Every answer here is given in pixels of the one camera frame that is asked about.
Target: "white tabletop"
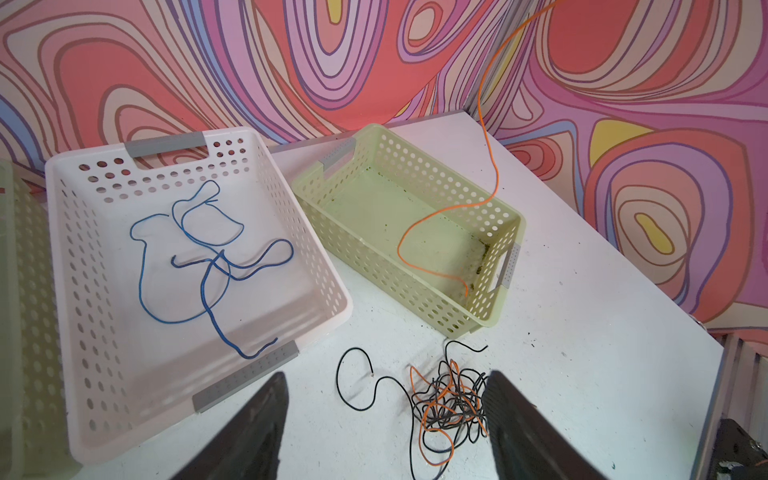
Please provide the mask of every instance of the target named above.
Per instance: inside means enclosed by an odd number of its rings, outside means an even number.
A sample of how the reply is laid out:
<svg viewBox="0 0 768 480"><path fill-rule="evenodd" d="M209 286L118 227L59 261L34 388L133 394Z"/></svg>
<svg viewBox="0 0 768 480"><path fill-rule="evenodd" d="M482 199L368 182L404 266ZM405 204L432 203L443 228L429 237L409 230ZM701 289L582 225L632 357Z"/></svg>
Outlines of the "white tabletop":
<svg viewBox="0 0 768 480"><path fill-rule="evenodd" d="M482 130L468 115L393 130L479 185L493 185ZM462 366L502 371L552 425L608 478L688 478L722 348L651 281L497 141L499 197L528 221L497 326L462 341ZM313 144L274 154L290 181L334 148ZM333 259L354 301L352 318L286 364L290 406L279 478L409 478L405 396L383 383L376 406L339 400L336 363L366 349L376 375L407 380L429 370L444 337L346 264ZM373 380L361 356L345 361L343 388L367 405ZM255 382L115 460L76 478L170 478L256 392ZM436 468L414 454L418 478ZM463 445L443 478L497 478L487 440Z"/></svg>

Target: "gray handle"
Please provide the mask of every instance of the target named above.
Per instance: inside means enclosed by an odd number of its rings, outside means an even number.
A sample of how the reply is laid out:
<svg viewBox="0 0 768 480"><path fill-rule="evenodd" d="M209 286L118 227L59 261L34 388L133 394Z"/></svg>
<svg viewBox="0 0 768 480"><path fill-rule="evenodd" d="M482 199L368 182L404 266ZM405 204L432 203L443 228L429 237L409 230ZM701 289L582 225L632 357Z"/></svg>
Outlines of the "gray handle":
<svg viewBox="0 0 768 480"><path fill-rule="evenodd" d="M354 151L355 145L357 145L357 140L354 137L347 138L346 140L342 141L341 145L336 147L331 153L321 158L320 163L323 164L323 171L327 171L337 161L344 158L344 155L348 154L351 151Z"/></svg>
<svg viewBox="0 0 768 480"><path fill-rule="evenodd" d="M125 150L132 158L136 158L184 150L185 148L203 147L204 145L203 132L194 131L191 134L166 135L165 137L127 141L125 142Z"/></svg>
<svg viewBox="0 0 768 480"><path fill-rule="evenodd" d="M498 282L496 286L503 285L509 288L512 282L512 274L515 272L515 265L518 262L518 256L520 255L520 244L513 243L512 248L507 251L507 257L504 259L504 268L498 275Z"/></svg>
<svg viewBox="0 0 768 480"><path fill-rule="evenodd" d="M210 407L257 381L267 373L280 368L283 364L296 358L298 355L299 347L296 346L296 342L291 340L279 349L275 349L265 356L252 361L235 373L222 378L213 385L192 395L192 405L194 406L195 412L208 410Z"/></svg>

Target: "blue cord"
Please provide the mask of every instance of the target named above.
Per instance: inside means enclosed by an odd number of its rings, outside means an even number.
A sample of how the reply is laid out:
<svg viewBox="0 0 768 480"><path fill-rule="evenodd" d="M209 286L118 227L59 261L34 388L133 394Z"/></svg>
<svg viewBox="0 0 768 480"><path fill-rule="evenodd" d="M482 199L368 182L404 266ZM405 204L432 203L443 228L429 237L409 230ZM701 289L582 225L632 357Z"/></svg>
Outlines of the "blue cord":
<svg viewBox="0 0 768 480"><path fill-rule="evenodd" d="M184 213L181 215L181 219L180 219L180 220L177 220L177 218L176 218L176 212L175 212L176 206L177 206L177 205L178 205L180 202L191 202L191 201L193 201L193 200L194 200L194 199L197 197L197 195L198 195L198 194L199 194L199 193L200 193L200 192L203 190L203 188L204 188L204 187L205 187L205 186L206 186L208 183L213 183L214 185L216 185L216 188L217 188L217 191L216 191L216 193L215 193L215 194L212 194L212 195L210 195L208 198L206 198L205 200L203 200L203 201L202 201L202 202L200 202L199 204L195 205L194 207L192 207L192 208L190 208L189 210L187 210L186 212L184 212ZM233 349L234 349L234 350L235 350L235 351L236 351L238 354L240 354L240 356L241 356L241 357L243 357L244 359L255 359L255 358L256 358L256 357L257 357L259 354L261 354L261 353L262 353L262 352L263 352L263 351L264 351L264 350L265 350L267 347L269 347L269 346L271 346L271 345L274 345L274 344L277 342L277 338L275 338L275 340L272 340L271 342L268 342L268 343L264 344L264 346L262 346L262 347L259 349L259 351L258 351L258 352L256 352L255 354L253 354L253 355L250 355L250 356L249 356L249 355L246 355L245 353L243 353L243 351L240 349L240 347L238 347L237 345L235 345L234 343L232 343L231 341L229 341L229 339L228 339L228 338L227 338L227 337L224 335L224 333L221 331L221 328L219 328L219 325L218 325L218 323L217 323L217 321L216 321L216 317L215 317L215 315L214 315L214 312L213 312L213 308L214 308L214 307L215 307L215 306L216 306L216 305L217 305L217 304L218 304L218 303L221 301L221 299L223 299L223 297L224 297L224 294L227 292L227 289L228 289L228 288L229 288L229 286L230 286L230 281L231 281L231 280L235 280L235 281L238 281L238 282L239 282L239 281L242 281L242 280L247 280L247 279L251 278L253 275L255 275L256 273L258 273L259 271L261 271L261 270L263 270L263 269L265 269L265 268L269 268L269 267L271 267L271 266L280 266L280 265L284 265L284 264L288 263L289 261L291 261L291 259L293 259L293 254L294 254L293 244L292 244L292 243L291 243L289 240L287 240L287 239L284 239L284 238L280 238L280 239L274 240L274 241L273 241L273 242L272 242L272 243L271 243L271 244L270 244L270 245L269 245L269 246L266 248L266 250L264 250L264 253L262 253L262 254L261 254L261 256L260 256L260 257L259 257L259 258L258 258L258 259L255 261L255 262L253 262L253 263L251 263L251 264L249 264L249 265L238 265L238 264L236 264L236 263L233 263L233 262L231 262L229 259L227 259L227 256L226 256L226 254L224 253L224 250L221 250L221 251L216 251L216 250L215 250L213 247L224 247L224 246L226 246L226 245L229 245L230 243L234 242L235 240L237 240L237 238L239 238L239 237L240 237L240 235L242 235L242 234L243 234L243 232L245 231L245 225L244 225L243 223L241 223L241 222L238 222L237 220L233 219L232 217L230 217L229 215L227 215L227 214L226 214L226 213L224 213L223 211L221 211L221 209L220 209L219 207L217 207L217 206L215 206L215 205L212 205L212 203L213 203L213 202L216 202L216 201L218 201L218 200L215 200L215 197L216 197L216 196L218 196L218 194L219 194L220 192L221 192L221 187L219 186L219 184L218 184L218 183L216 183L216 182L215 182L215 181L213 181L213 180L208 180L208 181L206 181L205 183L203 183L203 184L200 186L200 188L198 188L198 189L197 189L197 192L196 192L196 193L195 193L195 195L193 195L191 198L189 198L189 199L186 199L186 200L185 200L185 199L182 199L182 200L177 200L177 201L175 201L175 202L173 203L173 205L171 206L171 208L170 208L170 215L167 215L167 214L152 214L152 215L150 215L149 217L145 217L145 218L142 218L141 220L138 220L138 221L136 221L136 222L135 222L133 225L131 225L131 229L130 229L130 232L129 232L129 234L130 234L130 236L131 236L131 239L132 239L132 240L135 240L135 241L137 241L137 242L142 242L142 243L144 244L144 249L143 249L143 251L142 251L142 254L141 254L141 273L139 274L139 303L141 304L141 308L143 308L143 309L144 309L144 311L147 313L147 315L151 316L153 319L155 319L156 321L158 321L158 322L160 322L160 323L166 323L166 324L176 324L176 323L185 323L185 322L189 322L190 320L194 320L194 319L196 319L197 317L199 317L199 316L202 316L203 314L205 314L205 313L206 313L206 314L209 316L211 323L214 325L214 329L215 329L215 330L216 330L216 332L219 334L219 337L222 339L222 341L224 341L224 343L226 343L228 346L232 347L232 348L233 348ZM226 241L226 242L224 242L224 243L208 243L208 242L205 242L205 241L203 241L203 240L200 240L199 238L197 238L197 237L195 237L194 235L192 235L191 233L189 233L189 232L187 231L187 229L184 227L184 218L185 218L185 217L186 217L186 216L187 216L187 215L188 215L188 214L189 214L189 213L190 213L192 210L195 210L195 209L197 209L197 208L199 208L199 207L202 207L203 205L207 205L208 207L212 207L212 208L215 208L216 210L218 210L218 212L219 212L220 214L224 215L224 217L226 217L226 218L227 218L229 221L231 221L232 223L235 223L235 224L239 225L239 226L240 226L240 231L237 233L237 235L235 235L233 238L231 238L230 240L228 240L228 241ZM216 254L216 256L215 256L213 259L207 258L207 259L202 259L202 260L194 260L194 261L191 261L191 262L188 262L188 263L183 263L183 264L181 264L181 265L178 265L178 264L176 264L176 262L175 262L175 260L176 260L176 255L173 255L173 256L171 257L171 259L170 259L170 264L171 264L171 266L173 266L174 268L179 268L179 269L180 269L180 268L185 268L185 267L187 267L187 266L197 265L197 264L199 264L199 263L204 263L204 262L208 262L208 263L209 263L208 267L206 268L205 274L203 275L203 279L202 279L202 281L200 282L200 300L202 301L202 304L203 304L203 308L204 308L204 311L203 311L203 312L200 312L200 313L198 313L198 314L197 314L197 315L195 315L195 316L191 316L191 317L189 317L189 318L187 318L187 319L183 319L183 320L176 320L176 321L163 320L163 319L161 319L161 318L157 317L156 315L154 315L154 314L153 314L153 313L152 313L152 312L151 312L151 311L150 311L150 310L147 308L147 306L144 304L144 298L143 298L143 293L142 293L142 290L143 290L143 289L142 289L142 284L143 284L143 282L144 282L144 268L145 268L145 266L146 266L146 260L147 260L147 247L148 247L148 244L147 244L147 241L146 241L146 240L143 240L143 239L141 239L141 238L136 238L136 237L134 237L134 228L135 228L135 227L136 227L136 226L137 226L139 223L142 223L142 222L144 222L144 221L146 221L146 220L149 220L149 219L151 219L151 218L154 218L154 217L171 217L171 218L173 219L174 223L176 224L176 226L177 226L177 227L179 227L179 229L180 229L180 230L181 230L181 232L184 234L184 236L186 236L186 237L187 237L187 238L188 238L190 241L192 241L192 242L193 242L193 243L195 243L196 245L199 245L199 246L201 246L201 247L205 247L205 248L207 248L208 250L210 250L211 252L213 252L213 253L215 253L215 254ZM264 258L264 257L265 257L267 254L268 254L268 253L269 253L269 251L272 249L272 247L274 247L274 246L275 246L277 243L279 243L279 242L285 242L285 243L287 243L287 244L288 244L288 246L290 247L290 255L288 256L288 258L287 258L287 259L285 259L285 260L283 260L282 262L279 262L279 263L268 263L268 264L266 264L266 265L262 265L262 266L259 266L259 267L257 267L257 268L256 268L256 269L255 269L253 272L251 272L251 273L248 273L246 276L240 276L240 277L238 277L238 276L234 276L234 275L232 274L232 268L233 268L233 267L234 267L234 268L237 268L237 269L241 269L241 270L247 270L247 269L253 268L253 267L255 267L256 265L258 265L258 264L259 264L259 262L260 262L260 261L261 261L261 260L262 260L262 259L263 259L263 258ZM219 260L219 259L222 259L222 260L224 260L224 262L227 264L227 270L224 270L224 269L223 269L221 266L219 266L219 265L218 265L218 263L217 263L217 262L218 262L218 260ZM224 286L224 290L221 292L221 295L219 295L219 297L216 299L216 301L214 301L214 303L213 303L213 304L211 304L211 305L208 305L208 302L207 302L207 300L206 300L206 298L205 298L205 283L207 282L207 280L208 280L208 276L210 275L210 271L213 269L213 267L214 267L214 266L217 268L217 270L219 270L221 273L223 273L224 275L226 275L226 276L227 276L227 284Z"/></svg>

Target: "psychedelic patterned wallpaper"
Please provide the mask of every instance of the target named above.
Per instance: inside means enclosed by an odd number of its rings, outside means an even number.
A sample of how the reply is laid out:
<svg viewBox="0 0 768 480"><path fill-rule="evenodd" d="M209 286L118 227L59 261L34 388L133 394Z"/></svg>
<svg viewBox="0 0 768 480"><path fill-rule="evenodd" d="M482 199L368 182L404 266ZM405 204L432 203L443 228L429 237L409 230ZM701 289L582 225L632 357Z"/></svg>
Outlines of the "psychedelic patterned wallpaper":
<svg viewBox="0 0 768 480"><path fill-rule="evenodd" d="M494 136L670 298L713 333L752 327L763 354L767 22L766 0L566 0L484 102Z"/></svg>
<svg viewBox="0 0 768 480"><path fill-rule="evenodd" d="M284 144L457 110L509 5L0 2L0 158L42 184L76 148L235 125Z"/></svg>

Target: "green basket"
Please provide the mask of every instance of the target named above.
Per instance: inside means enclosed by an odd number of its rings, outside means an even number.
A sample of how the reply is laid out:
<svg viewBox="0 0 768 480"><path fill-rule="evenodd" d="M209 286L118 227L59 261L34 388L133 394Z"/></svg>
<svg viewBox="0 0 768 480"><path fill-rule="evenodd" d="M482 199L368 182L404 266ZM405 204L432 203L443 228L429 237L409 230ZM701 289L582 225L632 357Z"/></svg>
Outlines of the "green basket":
<svg viewBox="0 0 768 480"><path fill-rule="evenodd" d="M448 338L498 322L525 230L516 210L494 199L438 215L406 237L403 257L461 277L470 286L465 296L460 282L397 257L403 232L417 220L488 197L462 175L371 124L292 187L325 248Z"/></svg>
<svg viewBox="0 0 768 480"><path fill-rule="evenodd" d="M0 161L0 478L71 478L45 209Z"/></svg>

